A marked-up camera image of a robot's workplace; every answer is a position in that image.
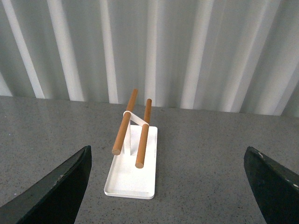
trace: white bracket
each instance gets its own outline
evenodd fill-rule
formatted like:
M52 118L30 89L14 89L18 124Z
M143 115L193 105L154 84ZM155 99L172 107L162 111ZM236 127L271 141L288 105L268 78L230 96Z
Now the white bracket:
M150 125L147 122L145 122L144 120L142 120L140 117L133 114L131 111L125 111L123 113L123 115L125 115L125 113L127 113L127 112L129 112L131 114L131 118L129 121L124 144L122 145L121 151L124 152L125 156L131 156L134 154L133 150L131 150L131 121L135 122L136 124L138 124L141 127L143 125L148 125L148 126L150 126Z

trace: white plastic plate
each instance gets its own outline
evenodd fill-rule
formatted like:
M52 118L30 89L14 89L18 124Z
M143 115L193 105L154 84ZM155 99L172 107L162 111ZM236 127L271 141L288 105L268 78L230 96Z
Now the white plastic plate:
M150 126L144 167L135 167L142 127L131 125L131 155L115 155L110 167L104 192L108 196L152 199L155 195L157 127Z

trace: dowel end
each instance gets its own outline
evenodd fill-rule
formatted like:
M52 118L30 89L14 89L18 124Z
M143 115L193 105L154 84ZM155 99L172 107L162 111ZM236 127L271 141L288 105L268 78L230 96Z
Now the dowel end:
M113 155L120 155L121 154L121 151L119 149L113 149L112 150L112 154Z
M136 168L138 168L138 169L142 169L142 168L143 168L143 164L140 163L140 162L136 163L135 166L136 166Z

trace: corrugated metal panel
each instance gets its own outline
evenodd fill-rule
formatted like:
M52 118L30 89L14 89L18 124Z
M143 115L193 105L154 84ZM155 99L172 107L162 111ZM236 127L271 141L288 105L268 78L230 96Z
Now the corrugated metal panel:
M299 1L2 0L0 94L299 117Z

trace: white tray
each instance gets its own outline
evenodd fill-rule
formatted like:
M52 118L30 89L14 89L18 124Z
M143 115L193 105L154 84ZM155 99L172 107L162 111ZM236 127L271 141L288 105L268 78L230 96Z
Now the white tray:
M152 199L155 195L157 127L150 126L144 167L135 167L142 127L131 125L131 153L124 148L115 155L110 167L104 192L108 196Z

